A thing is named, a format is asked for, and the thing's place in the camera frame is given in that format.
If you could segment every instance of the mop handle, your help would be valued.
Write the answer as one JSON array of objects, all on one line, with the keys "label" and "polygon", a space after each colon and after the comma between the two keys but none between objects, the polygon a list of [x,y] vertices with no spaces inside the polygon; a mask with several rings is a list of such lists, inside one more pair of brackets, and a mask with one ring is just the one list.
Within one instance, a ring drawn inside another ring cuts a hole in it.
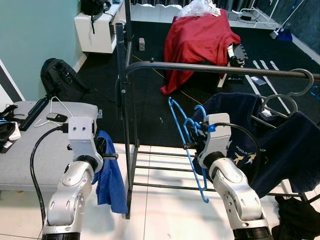
[{"label": "mop handle", "polygon": [[280,29],[282,29],[282,27],[286,24],[286,22],[288,22],[288,20],[291,18],[291,16],[295,13],[295,11],[300,7],[300,5],[304,2],[305,0],[302,0],[300,2],[300,4],[294,9],[294,11],[290,14],[290,16],[288,16],[288,18],[284,21],[284,23],[282,23],[282,25],[278,28],[277,32],[279,32]]}]

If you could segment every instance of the white plastic bag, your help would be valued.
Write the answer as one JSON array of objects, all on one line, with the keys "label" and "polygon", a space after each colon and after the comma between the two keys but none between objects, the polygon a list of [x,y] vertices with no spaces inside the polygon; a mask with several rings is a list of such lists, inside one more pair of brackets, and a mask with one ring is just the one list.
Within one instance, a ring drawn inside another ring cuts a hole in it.
[{"label": "white plastic bag", "polygon": [[220,9],[209,0],[193,0],[190,4],[183,7],[178,15],[178,19],[187,16],[201,17],[206,14],[220,16]]}]

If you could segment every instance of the gray table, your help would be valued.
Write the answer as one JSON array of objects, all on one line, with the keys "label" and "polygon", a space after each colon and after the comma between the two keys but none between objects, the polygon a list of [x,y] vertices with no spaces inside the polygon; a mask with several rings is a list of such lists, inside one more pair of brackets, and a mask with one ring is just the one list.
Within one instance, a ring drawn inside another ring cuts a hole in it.
[{"label": "gray table", "polygon": [[[14,113],[26,115],[36,102],[19,101],[15,104],[18,105],[18,108]],[[97,119],[98,108],[95,105],[79,102],[64,102],[64,104],[75,117],[90,117],[94,121]],[[14,143],[9,151],[0,153],[0,190],[35,190],[30,175],[31,152],[37,140],[57,125],[51,122],[40,127],[34,127],[34,124],[40,119],[41,123],[45,122],[49,112],[50,103],[29,129],[21,132],[21,138]],[[70,117],[68,111],[59,102],[52,103],[52,112]],[[73,152],[67,150],[68,144],[68,134],[56,131],[47,136],[39,145],[34,157],[34,171],[42,191],[55,191],[67,164],[72,162]]]}]

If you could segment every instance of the blue towel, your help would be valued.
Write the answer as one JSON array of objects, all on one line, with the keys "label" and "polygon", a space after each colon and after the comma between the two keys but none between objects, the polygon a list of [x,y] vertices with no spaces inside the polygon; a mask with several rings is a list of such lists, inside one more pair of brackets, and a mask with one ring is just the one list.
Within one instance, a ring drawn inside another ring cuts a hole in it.
[{"label": "blue towel", "polygon": [[[105,131],[100,131],[98,138],[106,141],[106,154],[115,154],[116,150],[110,136]],[[115,159],[104,160],[102,169],[94,175],[92,184],[98,181],[96,195],[98,205],[111,205],[113,213],[127,214],[127,199],[124,182],[120,173],[118,162]]]}]

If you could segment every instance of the gray hanger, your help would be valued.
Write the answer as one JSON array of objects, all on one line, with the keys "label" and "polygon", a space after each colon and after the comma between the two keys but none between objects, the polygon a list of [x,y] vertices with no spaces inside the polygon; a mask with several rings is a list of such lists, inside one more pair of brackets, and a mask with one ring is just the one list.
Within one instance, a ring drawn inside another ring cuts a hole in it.
[{"label": "gray hanger", "polygon": [[[308,70],[305,70],[305,69],[302,69],[302,68],[297,68],[297,69],[293,69],[291,70],[291,72],[300,72],[300,73],[304,73],[307,77],[308,77],[308,85],[304,88],[304,90],[300,91],[300,92],[289,92],[287,95],[284,95],[284,94],[274,94],[274,95],[270,95],[270,96],[261,96],[262,99],[264,99],[263,103],[262,103],[262,108],[263,109],[267,109],[269,110],[271,113],[275,114],[275,115],[278,115],[278,116],[281,116],[285,119],[288,119],[289,117],[291,117],[293,114],[295,114],[296,112],[298,112],[298,105],[296,103],[295,100],[293,100],[291,98],[291,96],[301,96],[301,95],[304,95],[306,94],[310,88],[312,87],[312,85],[314,84],[314,81],[315,81],[315,78],[313,76],[313,74],[311,72],[309,72]],[[284,99],[287,99],[293,106],[293,111],[290,112],[289,115],[285,115],[281,112],[278,112],[276,110],[273,110],[272,108],[268,107],[267,106],[267,102],[270,100],[270,99],[274,99],[274,98],[284,98]],[[267,123],[259,118],[257,118],[256,116],[251,116],[253,119],[257,120],[258,122],[260,123],[263,123],[271,128],[276,128],[275,126],[271,125],[270,123]]]}]

